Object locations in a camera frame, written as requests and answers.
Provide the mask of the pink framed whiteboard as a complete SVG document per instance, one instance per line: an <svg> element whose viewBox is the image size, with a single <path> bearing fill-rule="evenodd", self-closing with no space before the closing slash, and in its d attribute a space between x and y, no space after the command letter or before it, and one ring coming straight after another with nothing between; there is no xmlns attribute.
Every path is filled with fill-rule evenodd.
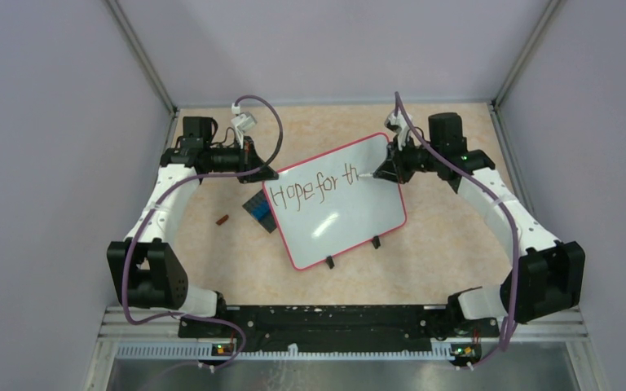
<svg viewBox="0 0 626 391"><path fill-rule="evenodd" d="M306 270L402 227L399 184L358 179L386 158L390 139L375 133L303 160L262 183L295 270Z"/></svg>

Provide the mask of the brown marker cap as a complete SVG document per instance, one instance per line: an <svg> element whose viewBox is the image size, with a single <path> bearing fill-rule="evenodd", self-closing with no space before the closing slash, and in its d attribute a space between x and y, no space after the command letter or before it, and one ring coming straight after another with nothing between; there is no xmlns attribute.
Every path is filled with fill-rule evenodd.
<svg viewBox="0 0 626 391"><path fill-rule="evenodd" d="M222 217L220 217L220 218L219 218L219 219L215 222L215 224L216 224L216 225L218 225L218 226L221 226L221 225L222 225L224 222L226 222L228 219L229 219L229 215L228 215L228 214L225 214L225 215L223 215Z"/></svg>

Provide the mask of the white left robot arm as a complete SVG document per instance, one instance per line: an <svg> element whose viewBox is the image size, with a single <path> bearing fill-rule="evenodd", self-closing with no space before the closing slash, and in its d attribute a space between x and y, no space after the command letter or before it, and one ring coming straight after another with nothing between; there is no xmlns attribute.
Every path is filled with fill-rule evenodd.
<svg viewBox="0 0 626 391"><path fill-rule="evenodd" d="M235 142L231 146L214 142L216 124L212 117L183 118L183 135L162 154L156 184L139 220L123 240L111 242L107 249L123 306L198 316L198 327L213 337L222 335L229 324L227 312L218 308L220 296L190 283L172 249L187 203L204 178L250 183L278 177L246 135L256 124L250 112L232 118Z"/></svg>

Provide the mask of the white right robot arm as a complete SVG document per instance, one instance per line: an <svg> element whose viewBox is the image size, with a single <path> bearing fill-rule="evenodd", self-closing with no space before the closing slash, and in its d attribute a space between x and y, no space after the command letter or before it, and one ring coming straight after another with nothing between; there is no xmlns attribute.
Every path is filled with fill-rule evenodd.
<svg viewBox="0 0 626 391"><path fill-rule="evenodd" d="M398 110L391 112L385 126L395 136L373 177L405 184L415 173L436 173L483 218L512 262L503 283L448 298L447 329L466 336L479 319L528 323L577 306L585 263L582 247L575 241L564 243L543 228L505 185L493 160L482 150L469 150L457 113L431 115L428 125L428 139L415 140L420 130L411 128Z"/></svg>

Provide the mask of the blue lego brick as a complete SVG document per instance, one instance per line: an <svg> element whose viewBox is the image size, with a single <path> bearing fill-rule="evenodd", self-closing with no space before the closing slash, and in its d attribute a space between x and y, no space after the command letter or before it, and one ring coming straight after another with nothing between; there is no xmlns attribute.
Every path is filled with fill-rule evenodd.
<svg viewBox="0 0 626 391"><path fill-rule="evenodd" d="M251 215L257 221L263 220L271 212L267 203L260 204L251 211Z"/></svg>

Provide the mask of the dark grey lego baseplate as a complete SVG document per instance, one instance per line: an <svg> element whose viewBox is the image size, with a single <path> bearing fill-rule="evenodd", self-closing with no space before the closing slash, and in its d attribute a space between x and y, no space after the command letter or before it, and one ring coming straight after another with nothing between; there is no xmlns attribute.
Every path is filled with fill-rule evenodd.
<svg viewBox="0 0 626 391"><path fill-rule="evenodd" d="M268 233L271 234L277 229L277 223L263 190L243 203L242 208Z"/></svg>

